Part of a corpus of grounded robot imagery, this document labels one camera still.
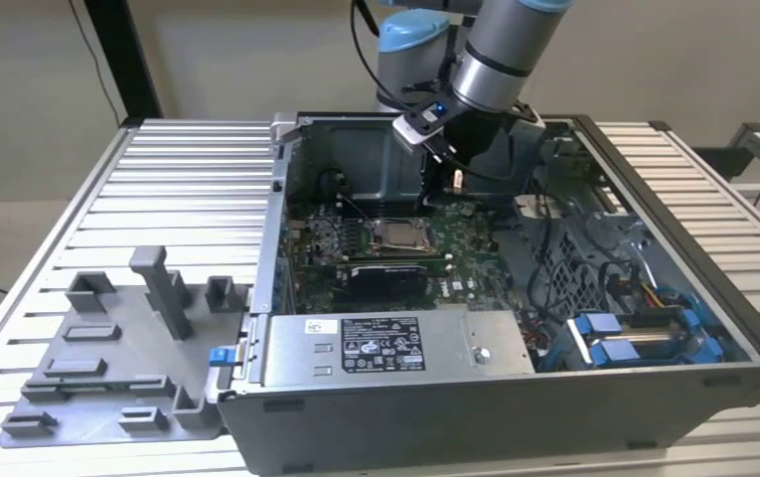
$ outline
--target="blue latch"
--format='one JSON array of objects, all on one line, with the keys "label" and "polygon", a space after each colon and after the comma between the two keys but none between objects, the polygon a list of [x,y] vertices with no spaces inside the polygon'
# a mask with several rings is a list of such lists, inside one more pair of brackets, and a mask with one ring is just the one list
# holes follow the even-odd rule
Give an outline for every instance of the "blue latch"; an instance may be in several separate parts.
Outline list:
[{"label": "blue latch", "polygon": [[613,313],[582,313],[575,319],[577,331],[581,335],[620,335],[622,328]]},{"label": "blue latch", "polygon": [[232,348],[212,348],[208,351],[208,366],[232,366],[236,363]]}]

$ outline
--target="aluminum table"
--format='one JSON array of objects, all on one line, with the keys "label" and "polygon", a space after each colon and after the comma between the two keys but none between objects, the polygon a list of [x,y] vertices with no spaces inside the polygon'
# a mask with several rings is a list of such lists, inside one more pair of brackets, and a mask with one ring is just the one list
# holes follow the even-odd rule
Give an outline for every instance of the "aluminum table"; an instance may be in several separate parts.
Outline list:
[{"label": "aluminum table", "polygon": [[[648,123],[599,123],[622,154],[760,311],[760,215],[678,137]],[[271,185],[266,122],[147,120],[119,130],[0,305],[0,421],[56,333],[75,273],[167,245],[187,283],[230,274],[252,284]],[[250,475],[232,438],[1,449],[0,475]],[[676,446],[359,475],[760,475],[760,405],[721,412]]]}]

